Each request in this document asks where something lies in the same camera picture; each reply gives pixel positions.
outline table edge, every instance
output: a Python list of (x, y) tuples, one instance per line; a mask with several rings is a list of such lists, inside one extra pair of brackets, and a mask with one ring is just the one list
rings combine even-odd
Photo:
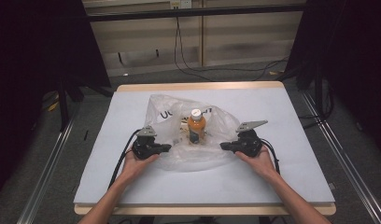
[(284, 88), (284, 85), (279, 81), (130, 84), (118, 86), (117, 91), (185, 91), (255, 88)]
[[(335, 203), (321, 203), (314, 207), (324, 216), (336, 213)], [(75, 203), (74, 210), (78, 215), (86, 215), (92, 208)], [(112, 215), (132, 216), (285, 216), (289, 212), (284, 205), (250, 205), (250, 206), (126, 206), (115, 207)]]

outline bottle cap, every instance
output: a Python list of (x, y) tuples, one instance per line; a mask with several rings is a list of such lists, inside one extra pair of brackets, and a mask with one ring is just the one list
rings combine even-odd
[(191, 118), (195, 120), (199, 120), (202, 117), (202, 111), (200, 111), (200, 109), (192, 109), (190, 114)]

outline aluminum rail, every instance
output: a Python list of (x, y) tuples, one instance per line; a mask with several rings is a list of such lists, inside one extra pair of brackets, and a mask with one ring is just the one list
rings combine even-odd
[(267, 5), (255, 7), (202, 7), (189, 9), (168, 9), (125, 13), (94, 13), (86, 17), (67, 17), (65, 20), (86, 20), (86, 21), (129, 21), (159, 18), (195, 17), (195, 16), (218, 16), (233, 14), (252, 13), (273, 13), (305, 11), (306, 9), (318, 9), (325, 7), (321, 4), (287, 4), (287, 5)]
[[(315, 108), (316, 102), (313, 100), (313, 97), (308, 92), (304, 92), (303, 99), (310, 112), (314, 116), (317, 116), (318, 111)], [(348, 158), (345, 149), (342, 147), (336, 135), (333, 133), (328, 122), (326, 120), (321, 120), (318, 117), (316, 117), (316, 121), (320, 122), (318, 125), (319, 129), (322, 131), (325, 138), (327, 139), (327, 142), (330, 144), (333, 154), (342, 165), (348, 180), (350, 181), (354, 190), (358, 193), (366, 210), (371, 215), (372, 220), (376, 224), (381, 224), (381, 205), (379, 204), (378, 200), (374, 197), (374, 194), (360, 176), (351, 159)]]
[(39, 208), (39, 205), (42, 203), (46, 190), (48, 189), (51, 177), (53, 176), (56, 164), (64, 149), (66, 140), (68, 139), (68, 136), (71, 133), (71, 129), (74, 124), (74, 118), (77, 116), (79, 108), (80, 103), (75, 104), (75, 110), (72, 114), (72, 117), (69, 120), (65, 129), (60, 133), (57, 142), (50, 153), (48, 162), (46, 163), (45, 168), (41, 176), (39, 177), (37, 184), (35, 185), (33, 194), (28, 199), (27, 204), (21, 212), (21, 216), (17, 221), (18, 224), (29, 224), (34, 222), (36, 212)]

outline forearm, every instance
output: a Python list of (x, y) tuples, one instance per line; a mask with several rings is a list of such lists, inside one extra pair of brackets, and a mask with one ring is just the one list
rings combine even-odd
[(296, 193), (277, 173), (271, 173), (266, 180), (272, 185), (296, 223), (330, 223), (304, 198)]
[(104, 223), (106, 224), (115, 208), (120, 195), (128, 185), (127, 179), (117, 179), (106, 194), (98, 201), (89, 213), (79, 223)]

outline white table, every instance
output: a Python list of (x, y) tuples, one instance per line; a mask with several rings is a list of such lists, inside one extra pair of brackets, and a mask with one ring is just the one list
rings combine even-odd
[[(114, 94), (77, 191), (76, 213), (86, 214), (106, 192), (131, 133), (142, 128), (151, 94), (192, 99), (222, 108), (240, 122), (269, 122), (256, 129), (280, 159), (283, 178), (323, 215), (336, 211), (334, 198), (280, 82), (124, 85)], [(286, 215), (272, 188), (233, 155), (225, 165), (199, 172), (165, 171), (151, 164), (124, 191), (114, 214)]]

